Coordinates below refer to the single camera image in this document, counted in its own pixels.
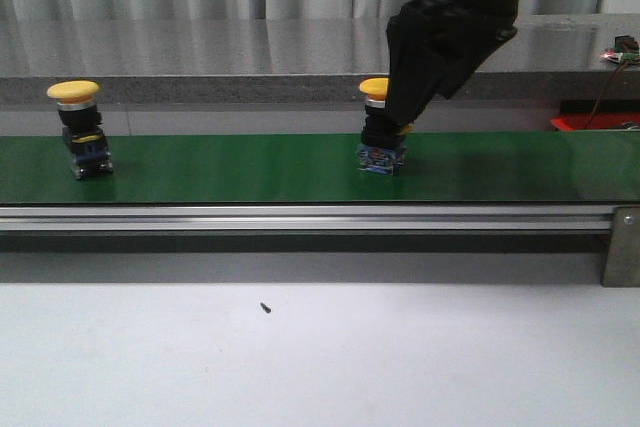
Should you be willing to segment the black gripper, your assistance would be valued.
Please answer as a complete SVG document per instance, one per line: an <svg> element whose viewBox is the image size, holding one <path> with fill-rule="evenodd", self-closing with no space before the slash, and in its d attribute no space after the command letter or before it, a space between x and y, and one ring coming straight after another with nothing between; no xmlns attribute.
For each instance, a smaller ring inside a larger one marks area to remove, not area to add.
<svg viewBox="0 0 640 427"><path fill-rule="evenodd" d="M410 0L389 19L386 116L413 122L435 93L452 97L515 37L520 0Z"/></svg>

